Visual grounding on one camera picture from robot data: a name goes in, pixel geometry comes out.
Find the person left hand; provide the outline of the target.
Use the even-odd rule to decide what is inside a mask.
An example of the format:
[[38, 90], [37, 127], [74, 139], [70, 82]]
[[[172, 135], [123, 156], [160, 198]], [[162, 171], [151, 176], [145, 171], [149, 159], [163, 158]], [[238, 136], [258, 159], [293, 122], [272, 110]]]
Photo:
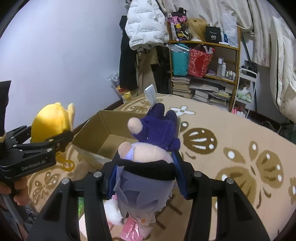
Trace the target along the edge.
[[[0, 183], [0, 191], [1, 194], [10, 194], [11, 189], [8, 185], [5, 183], [1, 182]], [[17, 180], [14, 183], [14, 189], [16, 190], [16, 195], [14, 196], [14, 201], [19, 205], [19, 206], [25, 206], [30, 202], [30, 197], [29, 197], [29, 189], [28, 189], [28, 178], [23, 177]]]

